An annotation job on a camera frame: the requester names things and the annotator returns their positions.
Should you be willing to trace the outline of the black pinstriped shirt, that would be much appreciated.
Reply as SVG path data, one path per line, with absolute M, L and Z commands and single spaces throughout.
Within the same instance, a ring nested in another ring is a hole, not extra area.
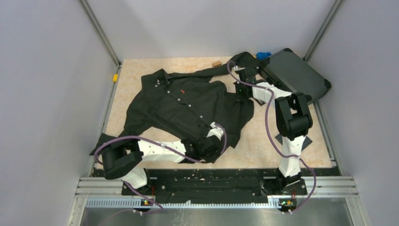
M 155 127 L 180 139 L 197 140 L 215 122 L 225 129 L 227 146 L 235 148 L 255 107 L 251 100 L 239 101 L 223 82 L 212 81 L 230 69 L 226 64 L 193 73 L 160 69 L 142 76 L 142 88 L 127 108 L 121 136 L 138 136 Z

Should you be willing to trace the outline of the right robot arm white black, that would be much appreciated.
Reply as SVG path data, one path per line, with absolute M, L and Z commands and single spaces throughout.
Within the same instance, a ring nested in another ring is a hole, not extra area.
M 313 120 L 305 94 L 292 93 L 274 85 L 256 80 L 247 73 L 246 68 L 233 65 L 229 73 L 236 73 L 235 87 L 239 100 L 253 98 L 259 103 L 266 103 L 266 113 L 274 107 L 276 126 L 282 138 L 282 157 L 276 181 L 275 192 L 288 194 L 301 181 L 301 152 Z

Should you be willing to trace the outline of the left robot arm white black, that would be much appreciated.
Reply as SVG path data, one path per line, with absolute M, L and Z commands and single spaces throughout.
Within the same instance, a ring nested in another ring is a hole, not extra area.
M 148 185 L 148 172 L 140 162 L 214 163 L 227 148 L 225 129 L 213 122 L 207 135 L 199 140 L 153 141 L 140 136 L 111 139 L 94 151 L 95 161 L 103 166 L 104 178 L 120 179 L 134 189 Z

